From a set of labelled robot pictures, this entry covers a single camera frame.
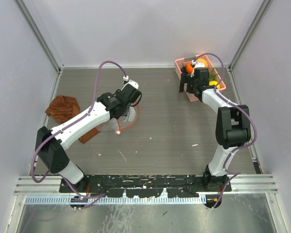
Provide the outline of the orange persimmon toy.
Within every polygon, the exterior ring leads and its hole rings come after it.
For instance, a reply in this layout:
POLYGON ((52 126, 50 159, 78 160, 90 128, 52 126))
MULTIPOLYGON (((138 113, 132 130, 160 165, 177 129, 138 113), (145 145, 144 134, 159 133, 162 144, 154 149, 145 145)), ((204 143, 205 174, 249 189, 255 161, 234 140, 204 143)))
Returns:
POLYGON ((194 71, 194 67, 195 67, 196 63, 193 61, 193 62, 189 62, 187 65, 186 65, 186 71, 188 74, 192 74, 192 72, 194 71))

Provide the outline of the yellow lemon toy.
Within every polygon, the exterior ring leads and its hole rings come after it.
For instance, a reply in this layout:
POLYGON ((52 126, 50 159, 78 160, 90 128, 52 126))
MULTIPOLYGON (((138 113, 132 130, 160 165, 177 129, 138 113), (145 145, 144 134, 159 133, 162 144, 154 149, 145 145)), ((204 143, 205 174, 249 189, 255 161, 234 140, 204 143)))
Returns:
POLYGON ((213 88, 216 88, 216 89, 220 89, 221 88, 221 86, 219 85, 219 83, 217 81, 215 81, 215 80, 210 81, 209 82, 209 86, 212 86, 213 88))

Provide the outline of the clear orange-zip bag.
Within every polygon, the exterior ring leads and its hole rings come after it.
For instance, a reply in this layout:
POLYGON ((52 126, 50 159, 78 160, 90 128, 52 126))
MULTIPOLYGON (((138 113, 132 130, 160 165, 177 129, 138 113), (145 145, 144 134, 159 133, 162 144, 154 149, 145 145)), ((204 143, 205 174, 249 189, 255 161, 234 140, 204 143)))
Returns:
POLYGON ((128 129, 136 123, 139 114, 140 107, 138 105, 130 107, 128 113, 125 116, 121 116, 119 119, 113 118, 107 122, 104 122, 96 126, 96 129, 99 132, 114 131, 116 135, 120 135, 124 130, 128 129))

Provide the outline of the orange peach toy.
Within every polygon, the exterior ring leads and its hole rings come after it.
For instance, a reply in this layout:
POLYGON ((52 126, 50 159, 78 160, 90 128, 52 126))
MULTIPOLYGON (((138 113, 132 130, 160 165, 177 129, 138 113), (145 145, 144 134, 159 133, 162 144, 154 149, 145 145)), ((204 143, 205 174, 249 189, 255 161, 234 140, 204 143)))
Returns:
POLYGON ((196 60, 196 63, 197 64, 203 64, 204 65, 204 67, 206 67, 206 68, 208 68, 208 63, 207 63, 207 61, 205 60, 205 59, 203 59, 203 58, 198 58, 197 60, 196 60))

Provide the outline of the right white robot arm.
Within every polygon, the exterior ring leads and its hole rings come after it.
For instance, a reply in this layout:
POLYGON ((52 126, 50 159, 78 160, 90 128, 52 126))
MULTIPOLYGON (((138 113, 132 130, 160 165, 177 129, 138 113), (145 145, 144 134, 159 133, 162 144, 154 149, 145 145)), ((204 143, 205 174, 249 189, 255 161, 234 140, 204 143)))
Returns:
POLYGON ((179 92, 184 91, 217 114, 215 138, 218 146, 202 177, 205 189, 214 191, 227 183, 231 159, 251 138, 249 108, 228 100, 215 85, 209 85, 209 71, 205 67, 195 68, 191 74, 181 73, 179 92))

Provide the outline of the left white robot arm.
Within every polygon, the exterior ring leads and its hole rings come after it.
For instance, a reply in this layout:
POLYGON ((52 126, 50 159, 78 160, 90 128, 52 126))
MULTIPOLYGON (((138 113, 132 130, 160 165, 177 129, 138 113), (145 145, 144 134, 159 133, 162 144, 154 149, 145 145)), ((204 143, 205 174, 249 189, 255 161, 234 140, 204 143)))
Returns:
POLYGON ((124 84, 115 93, 104 93, 93 106, 67 122, 37 132, 35 156, 47 167, 48 172, 65 178, 76 192, 83 192, 89 183, 84 172, 67 156, 66 150, 79 138, 94 128, 113 128, 121 131, 121 123, 131 124, 136 120, 135 107, 142 96, 135 81, 124 84))

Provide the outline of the dark grape bunch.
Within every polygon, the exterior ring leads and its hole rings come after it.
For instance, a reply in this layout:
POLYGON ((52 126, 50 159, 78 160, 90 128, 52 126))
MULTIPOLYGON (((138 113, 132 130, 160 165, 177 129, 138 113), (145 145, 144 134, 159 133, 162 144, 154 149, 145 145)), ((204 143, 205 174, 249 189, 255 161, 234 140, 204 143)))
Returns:
POLYGON ((187 68, 185 66, 183 66, 181 69, 180 69, 181 73, 184 73, 184 74, 188 74, 187 72, 187 68))

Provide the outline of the red cherry with leaves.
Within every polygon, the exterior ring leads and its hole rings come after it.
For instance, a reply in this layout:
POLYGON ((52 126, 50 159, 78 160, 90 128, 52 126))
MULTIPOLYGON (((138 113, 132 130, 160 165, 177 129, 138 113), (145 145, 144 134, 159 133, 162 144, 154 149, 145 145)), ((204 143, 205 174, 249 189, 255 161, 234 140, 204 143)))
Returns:
POLYGON ((217 76, 218 73, 214 67, 211 70, 209 70, 209 81, 215 81, 217 76))

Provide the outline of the pink plastic basket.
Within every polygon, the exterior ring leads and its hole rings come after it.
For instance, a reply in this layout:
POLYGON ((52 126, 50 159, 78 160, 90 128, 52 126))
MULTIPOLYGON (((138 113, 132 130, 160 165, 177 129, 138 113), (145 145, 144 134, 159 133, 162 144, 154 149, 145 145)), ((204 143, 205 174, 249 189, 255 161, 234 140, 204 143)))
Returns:
MULTIPOLYGON (((186 65, 187 65, 189 62, 191 62, 194 58, 195 58, 195 57, 179 58, 179 59, 176 59, 176 60, 175 60, 175 72, 176 72, 176 74, 177 74, 179 80, 180 80, 180 76, 181 76, 181 71, 180 71, 180 69, 181 69, 183 66, 186 67, 186 65)), ((210 61, 208 55, 203 55, 203 56, 200 56, 199 58, 203 58, 203 59, 205 59, 205 60, 207 61, 207 63, 208 63, 208 70, 211 70, 211 69, 214 67, 214 65, 213 65, 212 62, 210 61)), ((220 92, 224 91, 224 90, 226 89, 226 84, 225 84, 224 81, 221 79, 221 76, 219 75, 219 73, 218 73, 218 76, 216 77, 216 81, 217 81, 217 82, 220 82, 219 85, 221 86, 221 88, 219 89, 219 91, 220 91, 220 92)), ((190 101, 190 102, 198 101, 198 98, 197 98, 197 97, 195 97, 193 94, 189 94, 189 93, 186 92, 186 86, 187 86, 187 84, 185 84, 185 86, 184 86, 184 88, 185 88, 185 89, 184 89, 184 92, 186 93, 186 95, 187 95, 189 101, 190 101)))

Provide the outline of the brown cloth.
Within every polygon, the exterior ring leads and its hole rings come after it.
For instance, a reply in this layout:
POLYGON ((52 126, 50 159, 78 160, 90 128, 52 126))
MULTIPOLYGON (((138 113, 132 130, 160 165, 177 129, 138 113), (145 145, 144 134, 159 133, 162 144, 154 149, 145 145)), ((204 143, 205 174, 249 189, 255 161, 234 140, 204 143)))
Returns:
POLYGON ((65 123, 80 113, 80 106, 74 97, 57 96, 45 110, 47 116, 53 117, 59 123, 65 123))

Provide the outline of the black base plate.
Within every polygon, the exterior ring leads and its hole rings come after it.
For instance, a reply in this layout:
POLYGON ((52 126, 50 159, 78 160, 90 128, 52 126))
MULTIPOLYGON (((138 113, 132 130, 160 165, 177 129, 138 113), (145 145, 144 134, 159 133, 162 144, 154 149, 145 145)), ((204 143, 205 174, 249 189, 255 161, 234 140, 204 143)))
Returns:
POLYGON ((105 194, 110 198, 198 197, 200 192, 232 191, 228 176, 207 179, 200 175, 88 175, 85 184, 75 189, 91 196, 105 194))

